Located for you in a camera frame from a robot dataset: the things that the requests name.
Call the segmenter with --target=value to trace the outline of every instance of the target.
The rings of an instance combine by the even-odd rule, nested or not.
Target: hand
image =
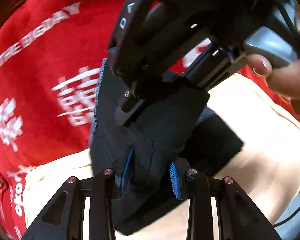
[[[291,99],[293,110],[300,116],[300,60],[283,68],[272,68],[265,57],[257,54],[248,55],[247,61],[257,76],[266,78],[274,93]]]

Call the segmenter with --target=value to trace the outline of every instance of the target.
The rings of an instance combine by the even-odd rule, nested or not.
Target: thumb
[[[259,54],[250,54],[246,57],[248,66],[258,77],[269,77],[272,66],[269,60]]]

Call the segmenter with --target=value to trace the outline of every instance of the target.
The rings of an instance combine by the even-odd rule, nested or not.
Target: screw
[[[112,172],[113,172],[113,170],[111,170],[111,169],[105,169],[105,170],[103,171],[103,174],[109,176],[109,175],[112,174]]]
[[[189,175],[191,175],[191,176],[194,176],[194,175],[197,174],[197,171],[196,171],[195,169],[189,169],[189,170],[187,171],[187,173],[188,173]]]
[[[77,180],[77,178],[75,176],[71,176],[67,179],[68,183],[74,183]]]
[[[232,179],[231,177],[225,177],[225,182],[227,184],[232,184],[234,182],[234,179]]]

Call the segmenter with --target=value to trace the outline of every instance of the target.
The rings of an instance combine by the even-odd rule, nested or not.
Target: triangular cutout
[[[56,201],[52,204],[52,206],[48,209],[48,211],[43,215],[42,221],[53,224],[59,225],[61,223],[61,218],[63,214],[63,209],[65,207],[66,199],[68,193],[63,191]]]
[[[237,210],[239,212],[239,217],[242,225],[247,226],[254,223],[258,223],[259,220],[253,213],[253,211],[249,208],[247,203],[244,201],[239,192],[234,193],[234,199],[237,204]]]

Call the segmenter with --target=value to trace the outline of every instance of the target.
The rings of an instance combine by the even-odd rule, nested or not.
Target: fingernail
[[[261,60],[258,61],[258,68],[252,68],[252,71],[258,76],[258,77],[266,77],[268,74],[268,70],[266,68],[266,64],[264,64]]]

